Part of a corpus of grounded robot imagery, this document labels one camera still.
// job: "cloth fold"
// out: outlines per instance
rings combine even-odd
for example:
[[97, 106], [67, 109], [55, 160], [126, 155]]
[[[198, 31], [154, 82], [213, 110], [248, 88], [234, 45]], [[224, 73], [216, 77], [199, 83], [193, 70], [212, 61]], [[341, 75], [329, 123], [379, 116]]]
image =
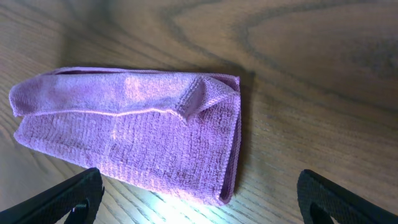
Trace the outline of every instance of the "cloth fold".
[[12, 87], [15, 139], [147, 190], [223, 205], [233, 194], [239, 78], [59, 68]]

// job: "cloth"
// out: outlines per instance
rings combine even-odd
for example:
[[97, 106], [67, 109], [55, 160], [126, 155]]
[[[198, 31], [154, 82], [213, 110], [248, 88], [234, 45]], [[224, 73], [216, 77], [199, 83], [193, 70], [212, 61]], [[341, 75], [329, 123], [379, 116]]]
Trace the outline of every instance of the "cloth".
[[224, 205], [234, 189], [239, 78], [59, 68], [12, 87], [22, 145], [143, 189]]

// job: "brown wood tabletop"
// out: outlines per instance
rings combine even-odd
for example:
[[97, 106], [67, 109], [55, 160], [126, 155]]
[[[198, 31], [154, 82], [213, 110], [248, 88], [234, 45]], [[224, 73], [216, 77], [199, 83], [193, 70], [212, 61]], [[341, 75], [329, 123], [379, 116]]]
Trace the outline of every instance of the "brown wood tabletop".
[[398, 213], [398, 2], [0, 1], [0, 210], [83, 170], [18, 144], [8, 100], [13, 85], [77, 65], [241, 77], [232, 201], [104, 177], [95, 223], [303, 223], [303, 169]]

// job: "purple towel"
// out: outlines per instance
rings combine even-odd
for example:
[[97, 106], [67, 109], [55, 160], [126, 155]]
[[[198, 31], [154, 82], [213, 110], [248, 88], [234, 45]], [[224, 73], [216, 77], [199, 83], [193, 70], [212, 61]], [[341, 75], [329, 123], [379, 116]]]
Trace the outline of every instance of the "purple towel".
[[241, 141], [239, 78], [59, 68], [12, 87], [24, 146], [154, 192], [231, 200]]

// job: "dark wood grain pattern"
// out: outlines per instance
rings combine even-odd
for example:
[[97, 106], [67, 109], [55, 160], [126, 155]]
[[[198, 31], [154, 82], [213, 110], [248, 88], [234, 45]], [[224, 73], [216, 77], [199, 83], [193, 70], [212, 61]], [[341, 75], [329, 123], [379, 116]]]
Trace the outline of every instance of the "dark wood grain pattern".
[[0, 1], [0, 210], [82, 171], [16, 143], [11, 86], [83, 65], [242, 83], [230, 204], [194, 205], [104, 177], [96, 223], [302, 223], [303, 169], [398, 213], [397, 28], [395, 1]]

